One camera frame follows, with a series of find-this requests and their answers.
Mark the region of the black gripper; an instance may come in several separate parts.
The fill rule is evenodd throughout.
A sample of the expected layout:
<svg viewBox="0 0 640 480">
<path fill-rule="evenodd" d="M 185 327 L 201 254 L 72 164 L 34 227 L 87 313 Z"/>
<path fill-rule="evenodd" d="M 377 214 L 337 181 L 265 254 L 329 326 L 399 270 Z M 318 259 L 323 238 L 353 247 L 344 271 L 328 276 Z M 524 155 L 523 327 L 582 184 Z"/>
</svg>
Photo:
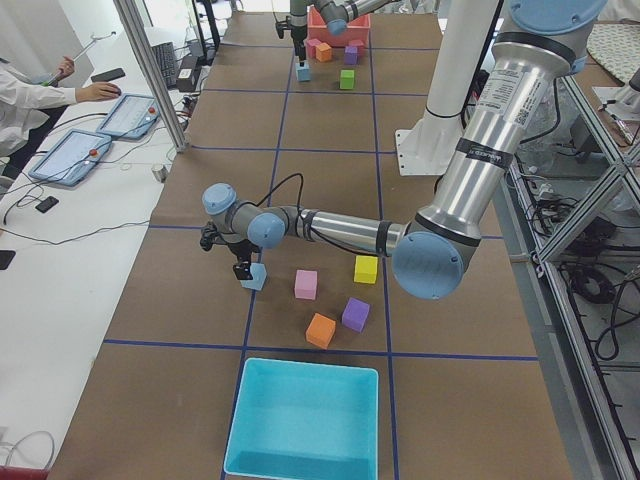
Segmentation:
<svg viewBox="0 0 640 480">
<path fill-rule="evenodd" d="M 260 247 L 250 240 L 238 236 L 226 238 L 229 250 L 236 256 L 237 261 L 232 269 L 237 280 L 252 280 L 251 259 L 254 254 L 260 253 Z"/>
<path fill-rule="evenodd" d="M 291 26 L 291 38 L 296 45 L 296 55 L 298 62 L 303 64 L 306 61 L 306 47 L 304 40 L 307 38 L 307 25 Z"/>
</svg>

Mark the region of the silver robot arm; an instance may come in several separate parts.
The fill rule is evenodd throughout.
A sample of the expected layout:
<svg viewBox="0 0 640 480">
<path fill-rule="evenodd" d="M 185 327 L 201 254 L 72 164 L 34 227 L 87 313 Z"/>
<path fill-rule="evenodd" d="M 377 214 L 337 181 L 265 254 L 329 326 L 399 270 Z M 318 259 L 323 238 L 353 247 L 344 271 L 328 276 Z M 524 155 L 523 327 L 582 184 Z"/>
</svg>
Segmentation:
<svg viewBox="0 0 640 480">
<path fill-rule="evenodd" d="M 298 62 L 303 64 L 307 58 L 304 40 L 308 34 L 307 19 L 310 6 L 313 6 L 320 14 L 328 31 L 332 35 L 338 35 L 346 31 L 347 25 L 351 21 L 372 13 L 389 3 L 394 3 L 394 0 L 348 0 L 342 1 L 340 4 L 330 0 L 291 0 L 289 2 L 290 12 L 284 20 L 276 22 L 276 31 L 280 38 L 284 37 L 285 31 L 291 32 L 295 56 Z"/>
<path fill-rule="evenodd" d="M 579 72 L 601 1 L 455 1 L 423 117 L 397 134 L 411 173 L 440 176 L 432 202 L 407 224 L 299 205 L 267 207 L 232 186 L 208 187 L 200 245 L 227 247 L 233 271 L 251 278 L 252 256 L 284 237 L 322 240 L 387 257 L 409 294 L 440 299 L 460 284 L 480 240 L 479 223 L 549 86 Z"/>
</svg>

